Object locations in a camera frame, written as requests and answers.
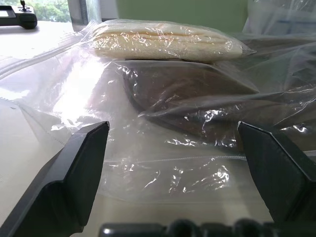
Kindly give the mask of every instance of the bread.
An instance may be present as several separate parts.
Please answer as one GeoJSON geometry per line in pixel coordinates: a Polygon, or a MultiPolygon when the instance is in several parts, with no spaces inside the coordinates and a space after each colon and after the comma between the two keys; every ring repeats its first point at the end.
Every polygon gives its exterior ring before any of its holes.
{"type": "Polygon", "coordinates": [[[244,45],[220,31],[172,22],[112,20],[95,29],[99,55],[125,59],[210,62],[238,58],[244,45]]]}

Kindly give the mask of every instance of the white bread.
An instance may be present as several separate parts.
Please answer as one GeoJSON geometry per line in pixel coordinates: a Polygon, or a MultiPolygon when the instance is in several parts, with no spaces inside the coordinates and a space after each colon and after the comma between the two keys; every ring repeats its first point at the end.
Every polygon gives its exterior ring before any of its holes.
{"type": "Polygon", "coordinates": [[[184,59],[210,62],[237,58],[242,43],[223,33],[172,22],[112,20],[93,33],[98,54],[125,59],[184,59]]]}

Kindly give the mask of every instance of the clear plastic bag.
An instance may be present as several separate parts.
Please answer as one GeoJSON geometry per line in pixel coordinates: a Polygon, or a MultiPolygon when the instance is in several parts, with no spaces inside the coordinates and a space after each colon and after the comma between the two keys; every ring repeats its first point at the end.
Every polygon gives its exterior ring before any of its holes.
{"type": "Polygon", "coordinates": [[[253,53],[218,30],[162,21],[111,20],[93,33],[99,55],[124,59],[217,61],[253,53]]]}
{"type": "Polygon", "coordinates": [[[257,53],[202,64],[100,57],[90,36],[6,74],[0,97],[60,144],[108,120],[100,193],[139,202],[261,202],[238,147],[240,119],[316,150],[314,37],[239,35],[257,53]]]}
{"type": "Polygon", "coordinates": [[[315,33],[314,0],[248,0],[243,32],[259,35],[315,33]]]}
{"type": "Polygon", "coordinates": [[[78,43],[87,35],[96,23],[91,22],[81,32],[64,32],[65,26],[51,25],[51,22],[43,22],[37,26],[36,31],[22,34],[3,34],[0,45],[0,78],[4,78],[13,71],[18,71],[27,64],[50,57],[66,50],[71,45],[78,43]]]}

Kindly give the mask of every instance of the window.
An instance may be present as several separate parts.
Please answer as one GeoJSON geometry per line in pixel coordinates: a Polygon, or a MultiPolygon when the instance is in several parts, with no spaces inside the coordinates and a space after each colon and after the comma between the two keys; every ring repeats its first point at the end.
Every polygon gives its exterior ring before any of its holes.
{"type": "MultiPolygon", "coordinates": [[[[67,0],[25,0],[39,21],[71,22],[67,0]]],[[[19,0],[0,0],[0,5],[21,5],[19,0]]]]}

